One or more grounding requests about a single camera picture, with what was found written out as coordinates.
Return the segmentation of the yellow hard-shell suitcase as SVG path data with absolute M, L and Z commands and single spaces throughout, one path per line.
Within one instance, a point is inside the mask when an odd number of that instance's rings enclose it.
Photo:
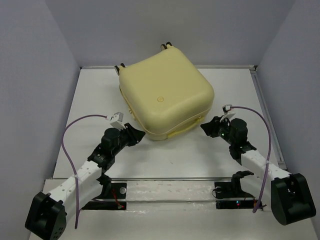
M 147 59 L 114 67 L 132 117 L 153 141 L 199 125 L 215 97 L 212 85 L 182 51 L 171 42 L 160 48 Z

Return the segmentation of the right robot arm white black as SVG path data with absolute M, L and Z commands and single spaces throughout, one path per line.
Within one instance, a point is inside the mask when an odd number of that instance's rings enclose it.
M 217 186 L 216 197 L 221 194 L 229 198 L 252 196 L 258 208 L 270 208 L 275 219 L 284 226 L 317 214 L 306 178 L 267 161 L 248 141 L 244 120 L 215 116 L 200 127 L 207 136 L 226 141 L 231 157 L 245 168 L 234 173 L 227 186 Z

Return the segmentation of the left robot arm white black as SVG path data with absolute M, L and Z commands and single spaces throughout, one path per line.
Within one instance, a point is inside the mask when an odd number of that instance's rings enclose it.
M 135 146 L 145 134 L 129 123 L 122 129 L 106 129 L 101 142 L 72 176 L 49 192 L 34 196 L 25 228 L 42 240 L 59 239 L 68 221 L 77 217 L 81 208 L 98 196 L 110 194 L 111 178 L 106 171 L 123 148 Z

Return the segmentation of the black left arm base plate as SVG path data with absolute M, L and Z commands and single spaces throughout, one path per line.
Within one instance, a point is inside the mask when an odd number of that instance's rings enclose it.
M 127 209 L 127 183 L 112 182 L 99 196 L 89 201 L 82 210 L 124 211 Z

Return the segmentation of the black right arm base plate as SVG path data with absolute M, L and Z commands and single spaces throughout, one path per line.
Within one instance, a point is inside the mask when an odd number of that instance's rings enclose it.
M 253 209 L 258 203 L 253 195 L 234 186 L 231 181 L 215 182 L 211 194 L 216 199 L 218 210 Z

